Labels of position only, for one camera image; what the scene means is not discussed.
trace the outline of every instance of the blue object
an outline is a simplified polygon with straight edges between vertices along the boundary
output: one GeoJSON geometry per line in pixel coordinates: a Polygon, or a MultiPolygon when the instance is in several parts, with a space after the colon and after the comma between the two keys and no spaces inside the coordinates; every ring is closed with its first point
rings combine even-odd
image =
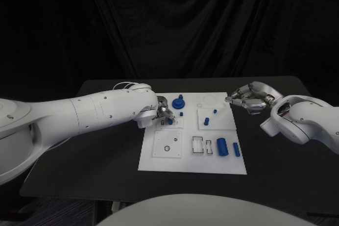
{"type": "Polygon", "coordinates": [[[235,148],[235,156],[238,156],[238,157],[240,157],[238,143],[234,143],[234,148],[235,148]]]}
{"type": "Polygon", "coordinates": [[[204,123],[205,126],[208,126],[208,122],[209,122],[209,118],[206,117],[205,118],[205,123],[204,123]]]}
{"type": "Polygon", "coordinates": [[[173,100],[172,106],[175,109],[182,109],[185,107],[185,101],[182,95],[179,95],[179,98],[173,100]]]}
{"type": "Polygon", "coordinates": [[[217,144],[218,144],[219,155],[227,156],[228,155],[227,140],[224,138],[217,139],[217,144]]]}

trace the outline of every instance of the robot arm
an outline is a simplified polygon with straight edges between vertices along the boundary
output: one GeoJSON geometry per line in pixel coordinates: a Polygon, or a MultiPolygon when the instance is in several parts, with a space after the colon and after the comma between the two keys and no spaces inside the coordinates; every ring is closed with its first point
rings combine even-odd
{"type": "Polygon", "coordinates": [[[144,128],[157,117],[175,120],[166,98],[156,96],[147,84],[58,101],[0,99],[0,184],[59,141],[130,120],[144,128]]]}
{"type": "Polygon", "coordinates": [[[316,139],[339,154],[339,107],[313,97],[284,97],[261,82],[243,86],[225,101],[247,108],[251,115],[271,109],[271,117],[260,125],[270,136],[281,132],[297,144],[316,139]]]}

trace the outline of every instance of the black table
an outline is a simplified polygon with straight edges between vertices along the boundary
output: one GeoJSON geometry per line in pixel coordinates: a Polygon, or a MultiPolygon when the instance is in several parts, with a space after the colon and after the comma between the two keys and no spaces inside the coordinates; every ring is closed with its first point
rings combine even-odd
{"type": "MultiPolygon", "coordinates": [[[[286,95],[309,95],[292,76],[137,80],[156,93],[228,92],[253,81],[286,95]]],[[[78,96],[121,80],[90,80],[78,96]]],[[[238,198],[281,210],[339,214],[339,155],[318,141],[300,146],[260,129],[266,111],[232,106],[247,175],[137,171],[144,130],[134,121],[80,135],[41,157],[22,187],[25,196],[142,201],[179,193],[238,198]]]]}

